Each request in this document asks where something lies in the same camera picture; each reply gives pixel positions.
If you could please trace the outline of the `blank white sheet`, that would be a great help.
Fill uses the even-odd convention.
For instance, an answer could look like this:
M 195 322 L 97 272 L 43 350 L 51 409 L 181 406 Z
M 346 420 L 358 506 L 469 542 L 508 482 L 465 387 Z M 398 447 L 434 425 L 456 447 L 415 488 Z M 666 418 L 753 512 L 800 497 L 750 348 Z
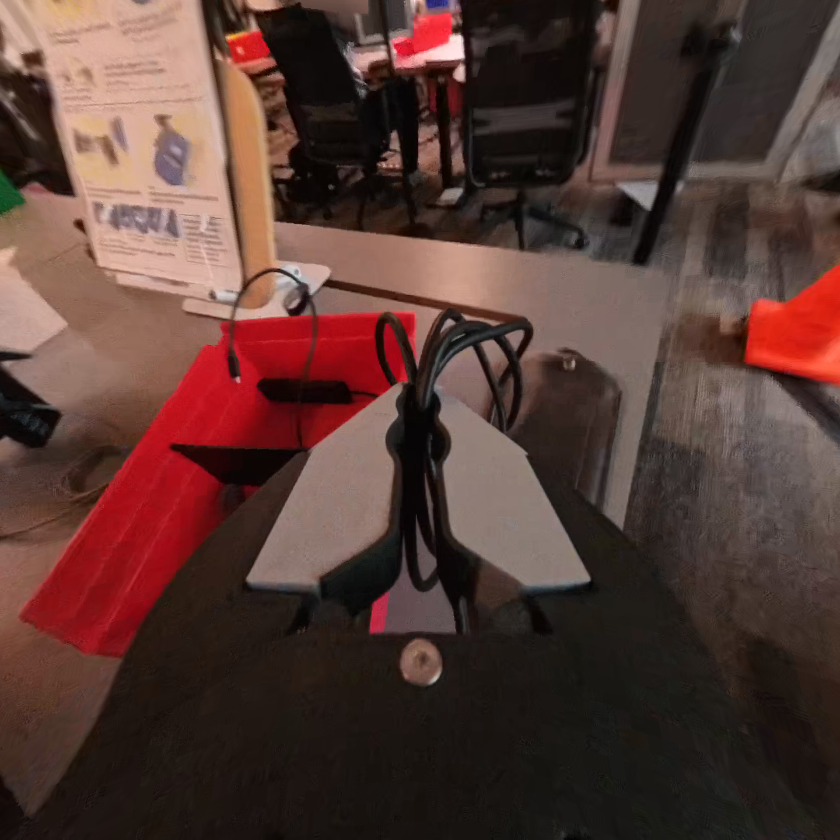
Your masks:
M 619 207 L 625 214 L 636 211 L 649 213 L 656 204 L 659 182 L 654 180 L 632 180 L 614 184 L 620 193 Z

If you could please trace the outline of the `red plastic bin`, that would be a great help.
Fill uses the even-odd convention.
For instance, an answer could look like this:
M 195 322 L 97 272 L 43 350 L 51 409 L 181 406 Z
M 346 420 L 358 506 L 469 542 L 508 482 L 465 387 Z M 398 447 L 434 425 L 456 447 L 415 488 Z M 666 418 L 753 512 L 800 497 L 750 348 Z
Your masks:
M 445 46 L 454 30 L 451 13 L 430 14 L 415 18 L 413 34 L 395 38 L 392 46 L 398 58 L 409 58 Z
M 238 65 L 251 64 L 271 58 L 263 35 L 258 30 L 239 31 L 226 36 L 231 59 Z
M 243 481 L 292 489 L 308 452 L 383 396 L 406 383 L 394 334 L 382 335 L 386 372 L 376 352 L 373 313 L 320 314 L 236 323 L 240 381 L 229 375 L 229 326 L 207 345 L 163 405 L 96 507 L 69 541 L 56 567 L 20 613 L 36 627 L 85 655 L 122 657 L 153 605 L 184 562 L 220 526 L 226 482 L 183 451 L 252 454 L 268 477 Z M 259 380 L 346 382 L 350 405 L 279 405 Z

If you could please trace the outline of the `black office chair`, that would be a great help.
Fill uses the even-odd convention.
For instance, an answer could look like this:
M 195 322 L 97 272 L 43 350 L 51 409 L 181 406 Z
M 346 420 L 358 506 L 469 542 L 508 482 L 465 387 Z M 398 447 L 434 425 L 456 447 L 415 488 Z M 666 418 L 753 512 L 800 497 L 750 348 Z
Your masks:
M 602 9 L 593 1 L 462 3 L 465 184 L 470 194 L 513 192 L 483 201 L 479 220 L 513 222 L 520 250 L 527 218 L 564 231 L 568 247 L 589 244 L 579 225 L 529 194 L 567 183 L 589 150 Z
M 288 153 L 291 175 L 275 180 L 280 202 L 321 208 L 357 173 L 356 226 L 367 203 L 386 184 L 399 185 L 408 224 L 418 235 L 413 178 L 418 173 L 419 116 L 416 84 L 399 77 L 373 87 L 354 64 L 352 45 L 321 10 L 299 3 L 256 16 L 259 32 L 283 77 L 283 93 L 298 141 Z

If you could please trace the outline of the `wooden board stand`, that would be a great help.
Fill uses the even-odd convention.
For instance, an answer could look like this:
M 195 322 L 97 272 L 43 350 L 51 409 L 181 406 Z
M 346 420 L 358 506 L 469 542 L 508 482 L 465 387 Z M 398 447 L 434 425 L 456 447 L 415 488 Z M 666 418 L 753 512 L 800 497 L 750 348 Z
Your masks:
M 242 270 L 240 304 L 258 309 L 275 294 L 266 270 L 279 265 L 266 115 L 255 85 L 230 59 L 214 57 L 213 68 Z

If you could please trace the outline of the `grey framed panel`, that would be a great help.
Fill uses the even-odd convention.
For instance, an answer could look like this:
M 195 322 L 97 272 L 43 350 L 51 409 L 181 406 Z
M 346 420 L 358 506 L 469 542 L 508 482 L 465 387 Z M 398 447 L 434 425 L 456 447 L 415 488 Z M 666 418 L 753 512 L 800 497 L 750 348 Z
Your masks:
M 688 177 L 779 181 L 838 68 L 838 2 L 617 3 L 593 182 L 659 175 L 700 56 L 693 35 L 733 27 Z

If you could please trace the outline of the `black panel stand pole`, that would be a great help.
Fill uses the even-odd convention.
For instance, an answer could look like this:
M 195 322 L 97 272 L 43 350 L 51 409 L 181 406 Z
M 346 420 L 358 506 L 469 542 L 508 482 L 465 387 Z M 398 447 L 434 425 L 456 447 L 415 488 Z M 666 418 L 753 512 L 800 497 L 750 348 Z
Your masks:
M 633 252 L 632 263 L 635 266 L 646 266 L 650 260 L 677 186 L 690 164 L 711 93 L 718 84 L 722 68 L 740 43 L 740 28 L 734 19 L 709 28 L 697 24 L 686 36 L 683 53 L 698 59 L 696 74 L 668 148 L 654 203 L 647 213 Z

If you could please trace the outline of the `black object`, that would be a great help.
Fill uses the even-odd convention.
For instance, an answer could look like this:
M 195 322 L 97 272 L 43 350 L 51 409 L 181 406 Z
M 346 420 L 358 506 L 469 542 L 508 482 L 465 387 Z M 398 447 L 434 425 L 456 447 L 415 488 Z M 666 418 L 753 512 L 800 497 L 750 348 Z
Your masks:
M 44 448 L 56 431 L 62 412 L 4 367 L 6 362 L 30 357 L 30 353 L 1 350 L 1 438 L 9 438 L 27 448 Z

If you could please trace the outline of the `black usb hub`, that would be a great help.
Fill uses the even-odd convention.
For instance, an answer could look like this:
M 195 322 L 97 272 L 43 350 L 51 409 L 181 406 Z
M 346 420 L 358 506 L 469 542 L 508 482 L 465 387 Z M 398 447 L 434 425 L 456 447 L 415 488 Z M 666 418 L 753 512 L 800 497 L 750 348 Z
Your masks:
M 279 405 L 350 405 L 353 393 L 344 381 L 267 379 L 257 389 L 268 402 Z

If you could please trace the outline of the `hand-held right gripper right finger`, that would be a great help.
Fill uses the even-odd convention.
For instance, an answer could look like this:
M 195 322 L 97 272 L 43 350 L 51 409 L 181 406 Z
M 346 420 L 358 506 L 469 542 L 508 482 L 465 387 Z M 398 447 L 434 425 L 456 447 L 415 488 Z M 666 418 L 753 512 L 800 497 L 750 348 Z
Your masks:
M 592 577 L 522 447 L 451 395 L 429 410 L 429 496 L 437 573 L 458 634 Z

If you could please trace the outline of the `printed instruction sheet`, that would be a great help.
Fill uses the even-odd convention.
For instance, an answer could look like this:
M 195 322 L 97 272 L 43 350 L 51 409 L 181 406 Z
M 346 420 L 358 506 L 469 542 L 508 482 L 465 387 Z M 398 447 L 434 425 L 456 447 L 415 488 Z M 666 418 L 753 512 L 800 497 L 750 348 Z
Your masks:
M 97 264 L 203 289 L 242 278 L 203 4 L 36 1 L 62 150 Z

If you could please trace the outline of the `white stand base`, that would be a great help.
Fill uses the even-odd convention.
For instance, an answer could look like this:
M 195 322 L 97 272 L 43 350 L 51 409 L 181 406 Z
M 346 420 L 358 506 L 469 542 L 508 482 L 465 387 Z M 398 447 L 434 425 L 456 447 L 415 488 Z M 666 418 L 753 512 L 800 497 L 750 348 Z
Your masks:
M 263 302 L 263 306 L 247 308 L 241 301 L 236 303 L 237 292 L 234 290 L 210 290 L 199 297 L 186 297 L 182 301 L 182 310 L 190 315 L 228 320 L 236 310 L 237 321 L 255 321 L 265 319 L 283 319 L 287 317 L 287 306 L 299 299 L 298 280 L 315 297 L 326 281 L 331 277 L 330 268 L 312 263 L 286 263 L 278 270 L 269 272 L 257 279 L 256 297 L 250 301 Z

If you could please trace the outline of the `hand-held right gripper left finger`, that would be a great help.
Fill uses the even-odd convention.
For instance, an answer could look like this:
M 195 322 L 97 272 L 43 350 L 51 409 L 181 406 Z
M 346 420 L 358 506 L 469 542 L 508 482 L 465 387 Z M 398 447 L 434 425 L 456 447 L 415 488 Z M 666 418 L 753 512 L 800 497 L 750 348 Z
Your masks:
M 392 386 L 308 452 L 248 572 L 250 589 L 336 602 L 354 616 L 393 587 L 403 556 L 405 389 Z

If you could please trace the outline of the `dark plate with screw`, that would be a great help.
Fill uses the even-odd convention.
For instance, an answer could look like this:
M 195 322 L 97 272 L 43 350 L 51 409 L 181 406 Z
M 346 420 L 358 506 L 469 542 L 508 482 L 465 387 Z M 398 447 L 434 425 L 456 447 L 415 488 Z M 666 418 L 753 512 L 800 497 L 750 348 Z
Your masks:
M 576 350 L 529 351 L 521 360 L 522 402 L 509 436 L 524 449 L 571 535 L 603 519 L 622 391 Z

